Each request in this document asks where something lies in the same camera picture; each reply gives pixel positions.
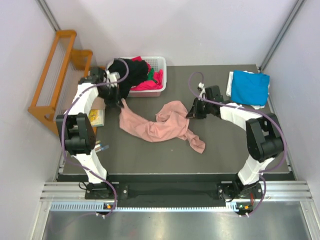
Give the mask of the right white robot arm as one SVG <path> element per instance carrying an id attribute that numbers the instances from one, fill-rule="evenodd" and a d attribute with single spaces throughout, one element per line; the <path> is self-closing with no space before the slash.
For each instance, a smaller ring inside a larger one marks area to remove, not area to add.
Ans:
<path id="1" fill-rule="evenodd" d="M 199 83 L 199 95 L 193 100 L 186 118 L 204 119 L 211 114 L 230 122 L 246 133 L 248 158 L 236 174 L 230 188 L 220 190 L 220 196 L 227 202 L 245 198 L 253 192 L 266 167 L 285 149 L 275 114 L 256 113 L 240 104 L 224 100 L 217 85 L 205 87 Z"/>

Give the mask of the pink t shirt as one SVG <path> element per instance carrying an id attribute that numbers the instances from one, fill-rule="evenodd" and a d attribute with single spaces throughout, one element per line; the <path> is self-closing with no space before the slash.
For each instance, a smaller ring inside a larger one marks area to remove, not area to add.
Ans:
<path id="1" fill-rule="evenodd" d="M 179 138 L 188 141 L 190 147 L 202 154 L 206 144 L 189 129 L 188 111 L 183 103 L 174 100 L 166 103 L 155 115 L 155 121 L 149 121 L 134 113 L 125 102 L 119 114 L 119 127 L 123 131 L 150 143 L 158 143 Z"/>

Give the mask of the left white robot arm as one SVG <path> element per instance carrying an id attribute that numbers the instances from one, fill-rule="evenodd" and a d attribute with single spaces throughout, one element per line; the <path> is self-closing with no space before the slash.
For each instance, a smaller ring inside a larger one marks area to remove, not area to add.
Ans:
<path id="1" fill-rule="evenodd" d="M 84 188 L 86 199 L 117 198 L 114 186 L 107 181 L 108 172 L 97 156 L 96 134 L 89 114 L 93 102 L 99 96 L 99 87 L 104 90 L 108 90 L 109 87 L 114 89 L 127 78 L 129 67 L 126 66 L 125 70 L 124 77 L 120 77 L 117 72 L 108 73 L 100 67 L 95 67 L 93 73 L 78 81 L 71 106 L 55 120 L 65 160 L 68 160 L 67 154 L 77 159 L 78 163 L 70 163 L 83 168 L 87 174 L 88 184 Z"/>

